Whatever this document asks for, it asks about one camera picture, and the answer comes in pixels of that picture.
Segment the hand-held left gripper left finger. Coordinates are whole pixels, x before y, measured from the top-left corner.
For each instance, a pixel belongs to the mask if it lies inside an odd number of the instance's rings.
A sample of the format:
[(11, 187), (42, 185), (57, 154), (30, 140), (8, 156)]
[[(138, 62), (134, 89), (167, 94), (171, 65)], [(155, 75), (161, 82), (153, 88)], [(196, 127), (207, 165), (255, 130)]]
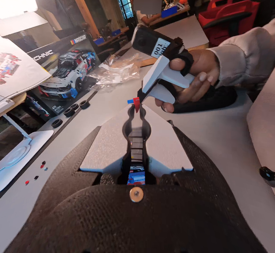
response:
[(132, 105), (101, 125), (80, 170), (119, 176), (130, 153), (129, 135), (132, 132)]

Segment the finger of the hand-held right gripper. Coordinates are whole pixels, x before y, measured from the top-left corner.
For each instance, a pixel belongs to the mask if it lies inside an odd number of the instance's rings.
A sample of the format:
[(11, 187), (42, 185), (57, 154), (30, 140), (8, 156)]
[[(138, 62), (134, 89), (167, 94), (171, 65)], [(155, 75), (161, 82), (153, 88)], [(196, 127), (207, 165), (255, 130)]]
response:
[(146, 93), (144, 93), (141, 88), (138, 90), (137, 96), (139, 97), (140, 103), (142, 103), (148, 97), (153, 97), (164, 103), (175, 103), (175, 97), (163, 85), (155, 85), (151, 87)]
[(163, 70), (168, 66), (170, 60), (165, 56), (160, 56), (154, 65), (150, 68), (143, 78), (142, 92), (147, 93), (156, 80), (163, 79), (169, 81), (167, 76), (162, 74)]

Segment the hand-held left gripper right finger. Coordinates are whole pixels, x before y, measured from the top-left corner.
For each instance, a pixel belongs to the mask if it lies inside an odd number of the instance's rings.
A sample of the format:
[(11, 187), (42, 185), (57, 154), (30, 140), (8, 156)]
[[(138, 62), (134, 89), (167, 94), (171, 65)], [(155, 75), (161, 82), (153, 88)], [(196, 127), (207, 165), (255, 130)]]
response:
[(145, 182), (156, 182), (163, 175), (193, 170), (173, 123), (164, 120), (144, 104), (140, 105), (140, 119)]

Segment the lego race car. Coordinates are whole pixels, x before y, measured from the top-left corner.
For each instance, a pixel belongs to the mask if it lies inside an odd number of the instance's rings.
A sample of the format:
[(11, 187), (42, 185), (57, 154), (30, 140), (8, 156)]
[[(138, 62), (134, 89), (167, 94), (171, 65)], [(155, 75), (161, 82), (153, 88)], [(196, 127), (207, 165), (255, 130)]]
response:
[(129, 134), (130, 140), (130, 170), (127, 185), (144, 185), (146, 173), (143, 164), (143, 134), (142, 127), (135, 127)]

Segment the person's right forearm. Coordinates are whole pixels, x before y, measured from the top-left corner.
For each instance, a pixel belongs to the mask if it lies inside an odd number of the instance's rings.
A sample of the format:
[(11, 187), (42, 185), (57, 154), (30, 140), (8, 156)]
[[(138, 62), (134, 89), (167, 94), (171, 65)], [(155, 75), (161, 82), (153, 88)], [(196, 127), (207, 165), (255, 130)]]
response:
[(266, 81), (275, 63), (275, 18), (263, 27), (231, 37), (208, 50), (219, 62), (217, 88)]

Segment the lego set box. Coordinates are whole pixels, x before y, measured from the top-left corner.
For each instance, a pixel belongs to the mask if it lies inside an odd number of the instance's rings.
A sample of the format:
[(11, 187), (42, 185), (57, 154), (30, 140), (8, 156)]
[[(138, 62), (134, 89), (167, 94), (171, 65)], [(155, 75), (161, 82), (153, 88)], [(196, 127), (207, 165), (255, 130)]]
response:
[(85, 31), (79, 31), (27, 52), (50, 74), (27, 91), (25, 100), (44, 122), (62, 114), (88, 92), (87, 77), (100, 64), (90, 39)]

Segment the crumpled clear plastic bags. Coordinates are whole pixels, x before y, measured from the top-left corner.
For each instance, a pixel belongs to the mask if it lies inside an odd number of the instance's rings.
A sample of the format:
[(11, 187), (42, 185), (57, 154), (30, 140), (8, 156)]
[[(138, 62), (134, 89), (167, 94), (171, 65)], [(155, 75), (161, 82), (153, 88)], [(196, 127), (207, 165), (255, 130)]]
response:
[(87, 75), (85, 86), (90, 91), (111, 91), (114, 87), (140, 79), (141, 57), (110, 56)]

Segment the paned window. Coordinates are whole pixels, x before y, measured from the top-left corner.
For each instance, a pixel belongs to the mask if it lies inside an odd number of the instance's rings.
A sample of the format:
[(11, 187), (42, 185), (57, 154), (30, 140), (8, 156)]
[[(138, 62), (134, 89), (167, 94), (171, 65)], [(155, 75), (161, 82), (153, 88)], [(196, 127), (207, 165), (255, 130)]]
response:
[(134, 17), (130, 0), (118, 0), (118, 3), (124, 20)]

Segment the white booklet stand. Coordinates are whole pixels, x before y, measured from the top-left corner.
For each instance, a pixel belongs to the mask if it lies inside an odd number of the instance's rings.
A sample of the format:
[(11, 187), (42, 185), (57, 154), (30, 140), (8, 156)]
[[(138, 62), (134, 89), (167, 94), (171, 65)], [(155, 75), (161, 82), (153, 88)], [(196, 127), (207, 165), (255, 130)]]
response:
[(36, 131), (28, 134), (10, 116), (7, 115), (13, 108), (22, 104), (26, 99), (26, 92), (13, 98), (1, 100), (1, 117), (4, 117), (23, 136), (23, 140), (0, 161), (0, 191), (4, 190), (34, 155), (53, 136), (53, 130)]

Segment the white instruction booklet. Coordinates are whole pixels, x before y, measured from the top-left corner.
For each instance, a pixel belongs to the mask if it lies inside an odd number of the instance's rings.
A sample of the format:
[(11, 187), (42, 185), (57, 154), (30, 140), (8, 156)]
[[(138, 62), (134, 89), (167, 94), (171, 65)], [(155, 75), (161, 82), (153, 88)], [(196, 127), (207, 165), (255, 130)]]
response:
[(0, 38), (0, 100), (11, 99), (50, 78), (50, 73), (11, 40)]

